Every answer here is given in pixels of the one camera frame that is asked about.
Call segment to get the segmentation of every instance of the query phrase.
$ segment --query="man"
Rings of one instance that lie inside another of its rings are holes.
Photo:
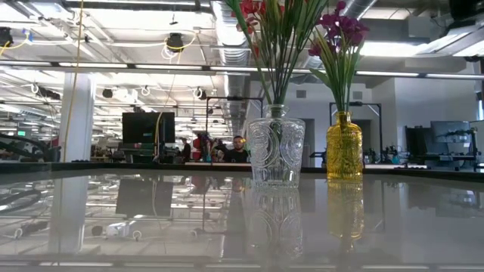
[[[183,143],[183,151],[181,152],[181,155],[183,156],[183,161],[189,162],[190,161],[190,155],[191,155],[190,144],[187,143],[186,138],[182,138],[181,142]]]
[[[224,154],[225,162],[247,162],[249,153],[244,149],[245,139],[241,136],[234,137],[234,149]]]

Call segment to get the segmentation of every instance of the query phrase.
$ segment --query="ceiling duct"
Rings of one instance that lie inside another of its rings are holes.
[[[237,19],[231,16],[232,10],[224,2],[213,2],[213,11],[216,16],[216,32],[219,45],[236,45],[246,47],[247,40],[242,32],[237,31]],[[220,50],[220,58],[226,66],[246,66],[249,60],[249,51],[243,48],[231,48]],[[224,75],[225,96],[243,97],[244,96],[245,76]],[[240,101],[228,101],[228,119],[231,120],[231,129],[234,134],[238,134],[244,125],[240,117]]]
[[[346,8],[341,12],[341,15],[360,20],[376,2],[377,0],[345,0]],[[302,68],[316,69],[321,67],[321,65],[322,62],[318,56],[308,56]],[[316,83],[319,79],[312,75],[304,75],[294,76],[290,81],[296,85],[301,85],[304,83]]]

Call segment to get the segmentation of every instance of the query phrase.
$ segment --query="yellow glass vase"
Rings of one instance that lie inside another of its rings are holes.
[[[336,121],[326,134],[327,177],[360,180],[363,177],[361,128],[351,123],[350,112],[338,112]]]

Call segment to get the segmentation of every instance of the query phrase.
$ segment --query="glossy table surface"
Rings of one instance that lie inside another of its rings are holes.
[[[479,183],[302,174],[275,189],[249,172],[122,169],[0,181],[0,271],[484,270]]]

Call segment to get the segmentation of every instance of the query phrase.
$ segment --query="white column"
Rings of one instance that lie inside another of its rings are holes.
[[[69,133],[67,134],[66,159],[64,160],[64,150],[61,150],[61,162],[89,159],[91,156],[96,84],[88,74],[78,74],[75,92],[73,83],[74,74],[66,73],[59,134],[59,143],[63,148],[66,143],[67,130]],[[70,110],[70,121],[67,125]],[[75,254],[81,250],[87,191],[88,176],[55,181],[48,241],[50,253]]]
[[[60,151],[61,162],[71,162],[75,159],[89,159],[91,156],[96,84],[88,74],[78,74],[75,92],[73,91],[73,87],[74,74],[66,73],[59,132],[59,144],[62,146],[62,150]]]

